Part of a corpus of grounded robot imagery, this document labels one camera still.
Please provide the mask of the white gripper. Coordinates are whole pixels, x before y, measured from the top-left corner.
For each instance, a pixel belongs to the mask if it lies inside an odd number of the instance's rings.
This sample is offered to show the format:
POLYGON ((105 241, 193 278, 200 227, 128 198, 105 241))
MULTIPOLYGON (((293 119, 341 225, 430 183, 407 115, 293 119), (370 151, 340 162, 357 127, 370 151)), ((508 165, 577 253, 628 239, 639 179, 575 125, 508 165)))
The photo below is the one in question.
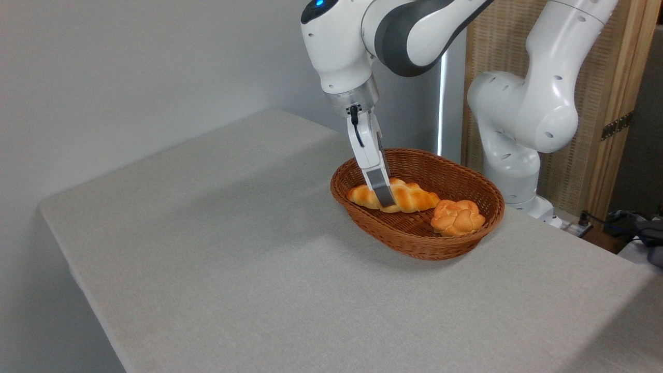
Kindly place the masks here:
POLYGON ((347 118, 348 137, 355 160, 365 172, 365 181, 383 208, 395 206, 390 170, 382 145, 381 128, 371 110, 351 109, 347 118))

